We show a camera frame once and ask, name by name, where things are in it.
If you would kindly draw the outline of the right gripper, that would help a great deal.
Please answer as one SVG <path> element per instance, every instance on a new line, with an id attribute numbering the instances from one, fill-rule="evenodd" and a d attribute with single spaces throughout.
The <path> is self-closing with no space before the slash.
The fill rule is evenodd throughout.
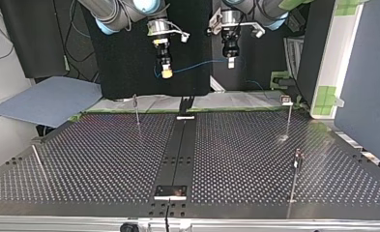
<path id="1" fill-rule="evenodd" d="M 170 42 L 168 38 L 154 39 L 153 45 L 157 50 L 157 60 L 160 63 L 161 77 L 164 79 L 170 78 L 173 75 L 173 71 L 171 69 L 171 54 L 169 51 Z"/>

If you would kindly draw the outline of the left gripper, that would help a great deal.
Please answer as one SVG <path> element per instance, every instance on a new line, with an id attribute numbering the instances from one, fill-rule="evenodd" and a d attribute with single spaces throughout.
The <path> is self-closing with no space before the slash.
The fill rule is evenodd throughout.
<path id="1" fill-rule="evenodd" d="M 235 68 L 235 57 L 239 56 L 240 47 L 238 40 L 240 38 L 240 29 L 235 27 L 226 27 L 221 30 L 221 38 L 223 43 L 222 55 L 228 58 L 227 68 Z"/>

